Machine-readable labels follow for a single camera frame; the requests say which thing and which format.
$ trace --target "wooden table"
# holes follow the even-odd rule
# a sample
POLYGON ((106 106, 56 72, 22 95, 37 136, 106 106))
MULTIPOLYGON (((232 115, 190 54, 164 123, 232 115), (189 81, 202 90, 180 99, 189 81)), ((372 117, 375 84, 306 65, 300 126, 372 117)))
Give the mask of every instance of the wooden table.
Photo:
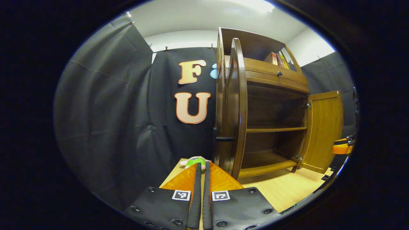
MULTIPOLYGON (((239 178, 238 182, 243 187, 257 187, 268 202, 278 212, 282 212, 289 207, 300 202, 312 192, 314 192, 319 186, 324 183, 321 178, 324 174, 320 174, 307 169, 299 169, 296 173, 291 173, 291 168, 283 169, 271 174, 266 174, 251 178, 239 178)), ((333 172, 328 168, 326 175, 331 175, 333 172)), ((161 186, 173 179, 176 175, 184 170, 184 166, 180 166, 178 163, 169 176, 163 181, 161 186)), ((205 171, 202 172, 202 198, 203 202, 203 185, 205 182, 205 171)), ((203 230, 202 226, 202 214, 200 214, 200 230, 203 230)))

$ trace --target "plush toy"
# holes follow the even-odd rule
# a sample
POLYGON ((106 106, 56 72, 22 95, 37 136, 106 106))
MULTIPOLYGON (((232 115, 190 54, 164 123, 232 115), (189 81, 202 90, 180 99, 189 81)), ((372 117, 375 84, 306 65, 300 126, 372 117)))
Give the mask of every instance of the plush toy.
POLYGON ((201 156, 194 156, 189 158, 188 160, 184 160, 180 162, 181 166, 184 166, 185 169, 189 168, 190 166, 196 164, 196 163, 201 163, 202 164, 202 171, 206 169, 206 162, 209 160, 204 159, 201 156))

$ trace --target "black curtain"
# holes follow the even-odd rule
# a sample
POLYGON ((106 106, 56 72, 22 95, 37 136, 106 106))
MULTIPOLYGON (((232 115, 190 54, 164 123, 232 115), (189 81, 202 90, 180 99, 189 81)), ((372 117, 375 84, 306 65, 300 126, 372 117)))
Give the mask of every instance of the black curtain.
MULTIPOLYGON (((331 53, 301 67, 301 70, 307 78, 310 94, 341 91, 344 106, 344 126, 341 138, 354 134, 356 131, 356 104, 352 97, 354 82, 342 56, 338 52, 331 53)), ((345 159, 345 155, 335 155, 331 167, 341 167, 345 159)))
POLYGON ((127 16, 93 34, 67 63, 54 99, 54 129, 60 151, 77 178, 95 196, 125 210, 147 186, 160 186, 180 158, 211 158, 216 80, 210 76, 216 50, 152 51, 127 16), (203 59, 196 83, 179 85, 180 62, 203 59), (189 113, 198 112, 197 92, 209 92, 207 118, 185 124, 175 115, 176 92, 189 92, 189 113))
POLYGON ((210 72, 216 63, 216 50, 205 47, 182 48, 157 52, 152 64, 149 84, 149 113, 156 115, 153 122, 165 133, 169 152, 177 160, 202 156, 211 160, 211 135, 216 120, 216 79, 210 72), (197 82, 179 84, 182 75, 180 62, 204 60, 201 74, 194 75, 197 82), (211 94, 207 102, 207 116, 198 124, 186 124, 176 117, 176 98, 178 92, 192 94, 189 99, 188 112, 195 116, 198 113, 196 93, 211 94))
POLYGON ((147 114, 152 51, 127 16, 99 29, 66 65, 54 99, 60 151, 78 179, 117 210, 141 187, 161 183, 160 161, 147 114))

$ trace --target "open cabinet door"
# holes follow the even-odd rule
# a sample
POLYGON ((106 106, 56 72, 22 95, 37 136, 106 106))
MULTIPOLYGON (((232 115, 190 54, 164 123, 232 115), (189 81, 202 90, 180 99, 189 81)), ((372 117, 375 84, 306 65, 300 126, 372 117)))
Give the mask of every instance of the open cabinet door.
MULTIPOLYGON (((224 137, 225 129, 223 126, 226 123, 226 65, 225 65, 225 54, 223 49, 223 39, 221 30, 219 27, 219 35, 217 38, 217 49, 216 49, 216 60, 217 60, 217 78, 216 78, 216 136, 224 137)), ((229 166, 225 166, 227 162, 227 156, 229 150, 231 149, 230 142, 217 142, 216 141, 216 150, 214 156, 214 164, 219 166, 224 170, 228 170, 229 166)))
POLYGON ((231 42, 225 105, 224 133, 227 137, 232 137, 234 141, 229 152, 229 162, 224 164, 225 166, 228 165, 229 168, 224 170, 237 180, 243 160, 247 128, 247 80, 243 52, 238 38, 233 38, 231 42))
POLYGON ((308 101, 307 134, 298 166, 323 174, 335 157, 332 153, 334 141, 342 134, 344 108, 341 91, 310 95, 308 101))

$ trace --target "ceiling light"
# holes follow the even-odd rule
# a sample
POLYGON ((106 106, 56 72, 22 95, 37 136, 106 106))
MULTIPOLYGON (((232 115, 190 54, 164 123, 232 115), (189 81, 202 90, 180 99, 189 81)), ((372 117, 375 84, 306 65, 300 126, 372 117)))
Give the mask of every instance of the ceiling light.
POLYGON ((274 6, 271 3, 266 2, 264 0, 226 0, 226 1, 236 2, 245 5, 249 8, 253 8, 259 11, 265 11, 268 13, 271 13, 271 11, 273 11, 274 9, 274 6))

